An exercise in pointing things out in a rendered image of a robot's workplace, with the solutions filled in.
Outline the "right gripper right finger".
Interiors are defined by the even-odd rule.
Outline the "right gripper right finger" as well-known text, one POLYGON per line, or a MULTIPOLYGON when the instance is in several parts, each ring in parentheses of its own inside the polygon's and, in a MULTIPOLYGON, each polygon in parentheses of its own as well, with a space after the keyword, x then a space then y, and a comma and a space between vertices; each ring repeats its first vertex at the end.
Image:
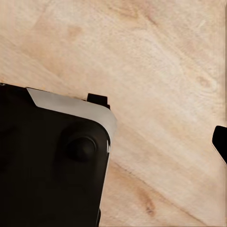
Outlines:
POLYGON ((227 164, 227 127, 216 126, 212 142, 227 164))

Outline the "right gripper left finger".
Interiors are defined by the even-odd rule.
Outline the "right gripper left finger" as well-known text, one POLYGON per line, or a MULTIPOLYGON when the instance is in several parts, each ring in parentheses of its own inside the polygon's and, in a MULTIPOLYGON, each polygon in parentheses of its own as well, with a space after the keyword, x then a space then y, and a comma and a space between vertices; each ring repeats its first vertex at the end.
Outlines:
POLYGON ((25 143, 21 126, 0 131, 0 183, 25 143))

